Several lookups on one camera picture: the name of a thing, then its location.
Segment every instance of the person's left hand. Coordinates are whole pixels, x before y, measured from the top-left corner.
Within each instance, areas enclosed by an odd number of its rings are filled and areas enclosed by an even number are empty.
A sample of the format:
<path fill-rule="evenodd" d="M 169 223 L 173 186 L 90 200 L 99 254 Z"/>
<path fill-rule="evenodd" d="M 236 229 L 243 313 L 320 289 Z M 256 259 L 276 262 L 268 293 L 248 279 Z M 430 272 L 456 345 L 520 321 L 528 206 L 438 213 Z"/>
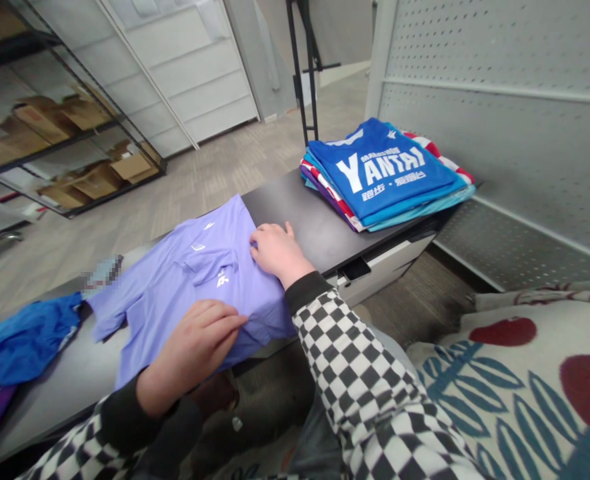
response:
<path fill-rule="evenodd" d="M 162 416 L 182 395 L 206 380 L 237 340 L 248 317 L 219 300 L 200 300 L 186 312 L 158 358 L 137 380 L 146 413 Z"/>

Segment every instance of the person's right hand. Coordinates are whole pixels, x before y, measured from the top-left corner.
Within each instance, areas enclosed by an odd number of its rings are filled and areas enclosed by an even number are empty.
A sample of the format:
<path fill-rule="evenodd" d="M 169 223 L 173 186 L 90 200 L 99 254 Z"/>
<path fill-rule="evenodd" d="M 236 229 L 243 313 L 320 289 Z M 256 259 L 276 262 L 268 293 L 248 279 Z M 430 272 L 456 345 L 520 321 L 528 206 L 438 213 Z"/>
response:
<path fill-rule="evenodd" d="M 137 399 L 152 417 L 206 380 L 232 348 L 248 317 L 219 300 L 199 300 L 170 334 L 157 359 L 137 380 Z"/>
<path fill-rule="evenodd" d="M 275 223 L 264 223 L 250 236 L 250 253 L 257 264 L 266 272 L 276 276 L 284 290 L 304 275 L 315 271 L 313 265 L 303 256 L 295 240 L 295 232 L 286 222 L 284 231 Z"/>

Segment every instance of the folded shirt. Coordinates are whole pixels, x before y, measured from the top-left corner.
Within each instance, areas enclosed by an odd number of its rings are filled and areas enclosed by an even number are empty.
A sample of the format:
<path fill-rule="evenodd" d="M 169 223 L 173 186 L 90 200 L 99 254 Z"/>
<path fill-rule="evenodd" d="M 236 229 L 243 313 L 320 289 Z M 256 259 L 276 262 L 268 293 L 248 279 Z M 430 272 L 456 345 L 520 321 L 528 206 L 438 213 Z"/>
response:
<path fill-rule="evenodd" d="M 406 212 L 402 212 L 384 221 L 369 225 L 366 228 L 364 227 L 362 222 L 360 222 L 359 219 L 355 216 L 348 204 L 346 204 L 341 195 L 335 190 L 335 188 L 327 180 L 324 174 L 320 172 L 320 170 L 318 170 L 316 166 L 308 162 L 307 159 L 309 158 L 309 156 L 304 157 L 304 159 L 301 160 L 299 166 L 302 172 L 302 176 L 304 176 L 307 180 L 306 186 L 318 190 L 322 194 L 322 196 L 324 196 L 324 198 L 326 198 L 326 200 L 328 200 L 328 202 L 330 202 L 333 205 L 335 210 L 340 212 L 340 214 L 344 217 L 348 224 L 350 224 L 351 228 L 357 232 L 361 232 L 366 229 L 368 231 L 378 231 L 387 227 L 391 227 L 393 225 L 398 225 L 400 223 L 412 220 L 416 217 L 444 210 L 462 201 L 470 199 L 475 194 L 473 176 L 466 172 L 466 170 L 460 168 L 460 166 L 458 166 L 452 160 L 442 156 L 437 146 L 432 141 L 428 140 L 427 138 L 415 135 L 411 132 L 400 132 L 400 134 L 418 142 L 420 145 L 426 148 L 426 150 L 430 151 L 433 155 L 438 156 L 439 161 L 444 166 L 456 172 L 456 174 L 460 176 L 462 182 L 466 185 L 466 187 L 454 191 L 440 199 L 426 202 L 422 205 L 419 205 Z"/>
<path fill-rule="evenodd" d="M 345 140 L 310 142 L 308 155 L 364 225 L 465 187 L 421 144 L 374 118 Z"/>

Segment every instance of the pegboard wall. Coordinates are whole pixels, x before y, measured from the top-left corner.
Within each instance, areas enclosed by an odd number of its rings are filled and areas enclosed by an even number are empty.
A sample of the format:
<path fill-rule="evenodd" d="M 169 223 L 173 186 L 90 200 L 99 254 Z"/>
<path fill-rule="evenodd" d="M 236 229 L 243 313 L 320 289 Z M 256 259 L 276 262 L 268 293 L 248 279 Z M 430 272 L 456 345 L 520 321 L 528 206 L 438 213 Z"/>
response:
<path fill-rule="evenodd" d="M 379 10 L 366 116 L 485 181 L 440 244 L 502 288 L 590 279 L 590 2 Z"/>

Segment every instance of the desk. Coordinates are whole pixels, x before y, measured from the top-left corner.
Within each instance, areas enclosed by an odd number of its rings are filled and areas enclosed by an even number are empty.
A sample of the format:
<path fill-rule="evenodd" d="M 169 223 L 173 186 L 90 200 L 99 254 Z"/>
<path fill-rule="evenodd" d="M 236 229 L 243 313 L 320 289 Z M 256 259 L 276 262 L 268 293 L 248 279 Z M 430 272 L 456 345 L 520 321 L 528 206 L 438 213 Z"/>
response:
<path fill-rule="evenodd" d="M 290 221 L 304 254 L 326 276 L 386 242 L 405 240 L 426 220 L 356 234 L 317 192 L 304 186 L 298 170 L 246 193 L 242 199 L 257 226 Z M 124 255 L 122 268 L 132 266 L 164 236 Z M 35 300 L 68 295 L 83 284 L 84 279 L 77 278 Z M 0 424 L 0 462 L 84 416 L 112 392 L 128 328 L 118 330 L 106 343 L 94 343 L 92 312 L 82 312 L 82 320 L 76 337 L 44 375 L 18 390 Z"/>

